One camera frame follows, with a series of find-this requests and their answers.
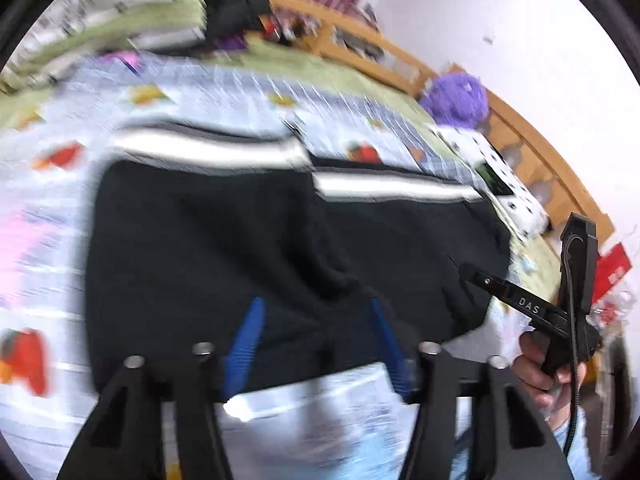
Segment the light blue sleeve forearm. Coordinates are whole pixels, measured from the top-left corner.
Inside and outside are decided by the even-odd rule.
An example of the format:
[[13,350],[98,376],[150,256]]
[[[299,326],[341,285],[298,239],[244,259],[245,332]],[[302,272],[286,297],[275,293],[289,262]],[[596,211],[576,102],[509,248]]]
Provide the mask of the light blue sleeve forearm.
[[[555,439],[560,448],[564,446],[568,421],[570,420],[570,406],[564,406],[559,411],[553,413],[548,420],[548,424],[553,431]],[[572,471],[575,480],[596,480],[599,476],[591,470],[591,460],[586,437],[586,419],[582,408],[578,408],[574,439],[567,457],[568,466]]]

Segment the person right hand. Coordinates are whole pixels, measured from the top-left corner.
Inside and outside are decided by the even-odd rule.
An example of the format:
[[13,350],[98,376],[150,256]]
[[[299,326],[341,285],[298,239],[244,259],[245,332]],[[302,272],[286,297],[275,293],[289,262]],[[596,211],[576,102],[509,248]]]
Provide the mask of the person right hand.
[[513,361],[512,370],[521,379],[525,390],[538,408],[548,408],[551,415],[566,412],[572,393],[570,367],[561,366],[553,376],[544,374],[541,367],[546,354],[535,340],[534,333],[522,333],[518,342],[521,354]]

